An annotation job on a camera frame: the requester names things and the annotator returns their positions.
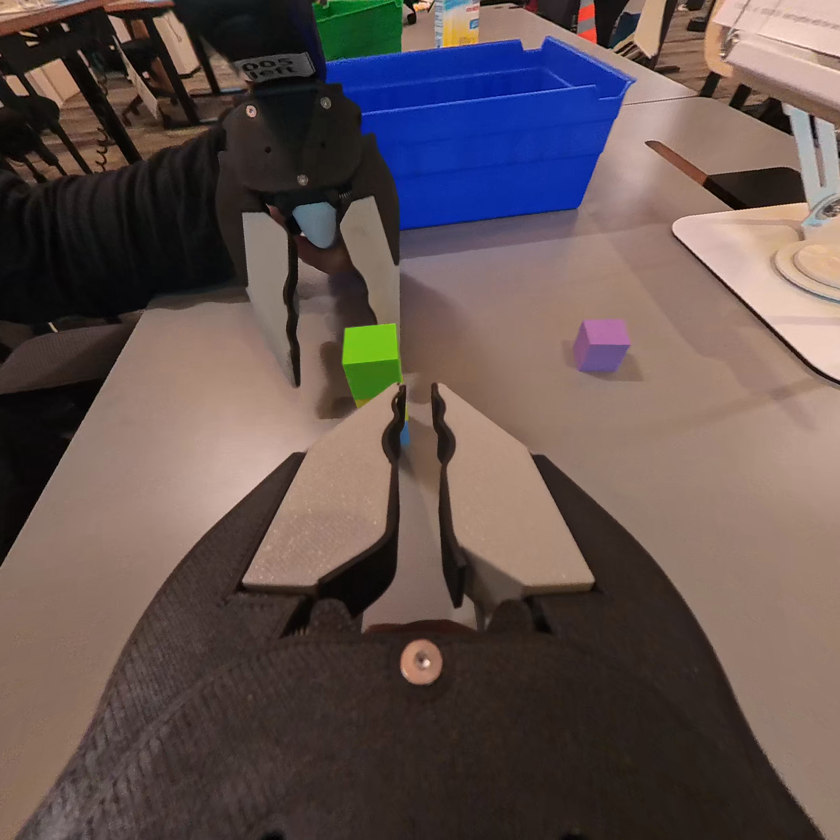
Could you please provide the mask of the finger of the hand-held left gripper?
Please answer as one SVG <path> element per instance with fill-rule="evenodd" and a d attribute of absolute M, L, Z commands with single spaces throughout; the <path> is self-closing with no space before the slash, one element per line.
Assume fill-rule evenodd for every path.
<path fill-rule="evenodd" d="M 401 323 L 401 272 L 392 255 L 373 196 L 354 200 L 339 230 L 350 261 L 364 281 L 367 302 L 379 324 Z"/>
<path fill-rule="evenodd" d="M 292 387 L 301 383 L 298 257 L 286 229 L 266 213 L 242 214 L 247 293 L 267 348 Z"/>

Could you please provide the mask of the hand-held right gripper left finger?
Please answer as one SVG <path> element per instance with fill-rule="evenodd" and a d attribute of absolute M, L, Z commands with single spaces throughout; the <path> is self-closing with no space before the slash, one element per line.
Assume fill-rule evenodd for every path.
<path fill-rule="evenodd" d="M 315 595 L 393 525 L 406 389 L 393 384 L 314 443 L 241 581 L 247 591 Z"/>

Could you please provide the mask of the person's left hand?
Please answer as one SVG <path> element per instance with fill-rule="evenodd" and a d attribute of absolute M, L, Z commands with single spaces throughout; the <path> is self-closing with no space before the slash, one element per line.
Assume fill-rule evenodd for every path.
<path fill-rule="evenodd" d="M 302 234 L 294 236 L 293 241 L 299 260 L 307 266 L 331 277 L 356 273 L 350 253 L 341 237 L 328 248 L 315 246 Z"/>

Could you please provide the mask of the white document stand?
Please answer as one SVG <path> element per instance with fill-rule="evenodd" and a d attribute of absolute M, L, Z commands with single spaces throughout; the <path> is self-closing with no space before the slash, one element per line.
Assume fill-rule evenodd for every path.
<path fill-rule="evenodd" d="M 778 100 L 804 198 L 688 216 L 691 251 L 814 372 L 839 383 L 838 2 L 719 2 L 709 69 Z"/>

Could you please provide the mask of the purple foam cube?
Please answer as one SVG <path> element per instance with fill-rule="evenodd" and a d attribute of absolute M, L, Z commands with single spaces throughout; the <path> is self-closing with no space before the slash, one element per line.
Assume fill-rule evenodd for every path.
<path fill-rule="evenodd" d="M 573 345 L 574 366 L 581 372 L 616 372 L 630 347 L 631 339 L 623 319 L 585 319 Z"/>

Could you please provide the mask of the wooden desk with black legs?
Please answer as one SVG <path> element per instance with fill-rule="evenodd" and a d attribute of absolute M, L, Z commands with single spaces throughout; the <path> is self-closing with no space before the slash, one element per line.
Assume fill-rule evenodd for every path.
<path fill-rule="evenodd" d="M 31 111 L 38 114 L 38 120 L 59 138 L 81 170 L 92 173 L 87 160 L 61 127 L 59 116 L 35 99 L 36 91 L 26 78 L 28 72 L 59 60 L 98 119 L 106 149 L 114 145 L 127 163 L 140 161 L 140 153 L 125 129 L 123 119 L 114 111 L 108 95 L 82 55 L 86 49 L 100 54 L 110 43 L 114 48 L 119 47 L 108 21 L 109 15 L 114 15 L 141 21 L 148 31 L 145 42 L 154 49 L 171 81 L 185 118 L 180 122 L 166 122 L 165 126 L 184 131 L 214 125 L 217 118 L 200 116 L 154 23 L 155 19 L 175 9 L 175 2 L 86 1 L 52 4 L 34 12 L 2 17 L 2 104 L 20 110 L 24 102 L 29 102 Z"/>

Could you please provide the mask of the green foam cube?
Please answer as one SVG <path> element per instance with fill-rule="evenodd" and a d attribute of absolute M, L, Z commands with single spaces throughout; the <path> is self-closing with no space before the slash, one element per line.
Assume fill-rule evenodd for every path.
<path fill-rule="evenodd" d="M 403 384 L 397 325 L 345 329 L 342 367 L 356 407 L 362 407 L 393 384 Z"/>

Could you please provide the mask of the wipes canister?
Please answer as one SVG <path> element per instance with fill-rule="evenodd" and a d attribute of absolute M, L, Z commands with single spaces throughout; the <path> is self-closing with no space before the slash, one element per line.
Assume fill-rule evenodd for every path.
<path fill-rule="evenodd" d="M 480 41 L 480 1 L 435 1 L 436 48 L 472 46 Z"/>

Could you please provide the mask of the person's left forearm black sleeve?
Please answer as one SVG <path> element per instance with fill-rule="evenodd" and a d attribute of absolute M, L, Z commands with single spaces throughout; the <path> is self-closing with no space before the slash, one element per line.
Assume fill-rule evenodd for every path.
<path fill-rule="evenodd" d="M 235 280 L 216 214 L 225 149 L 218 125 L 116 171 L 2 172 L 1 320 L 118 316 Z"/>

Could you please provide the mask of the blue plastic bin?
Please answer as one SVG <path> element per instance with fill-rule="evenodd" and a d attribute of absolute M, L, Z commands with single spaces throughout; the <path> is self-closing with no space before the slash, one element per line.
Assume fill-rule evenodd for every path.
<path fill-rule="evenodd" d="M 375 135 L 401 230 L 577 208 L 634 84 L 552 37 L 327 67 Z"/>

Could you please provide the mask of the green plastic bin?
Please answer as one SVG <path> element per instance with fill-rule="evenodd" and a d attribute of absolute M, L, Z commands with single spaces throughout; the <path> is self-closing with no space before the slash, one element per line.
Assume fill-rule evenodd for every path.
<path fill-rule="evenodd" d="M 312 4 L 327 61 L 400 53 L 403 3 L 327 1 Z"/>

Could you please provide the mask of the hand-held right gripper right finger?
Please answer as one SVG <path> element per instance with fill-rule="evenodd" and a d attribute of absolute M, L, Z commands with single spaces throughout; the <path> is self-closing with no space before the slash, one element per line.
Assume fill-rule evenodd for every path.
<path fill-rule="evenodd" d="M 442 567 L 476 629 L 504 602 L 578 595 L 594 574 L 528 447 L 446 384 L 431 387 Z"/>

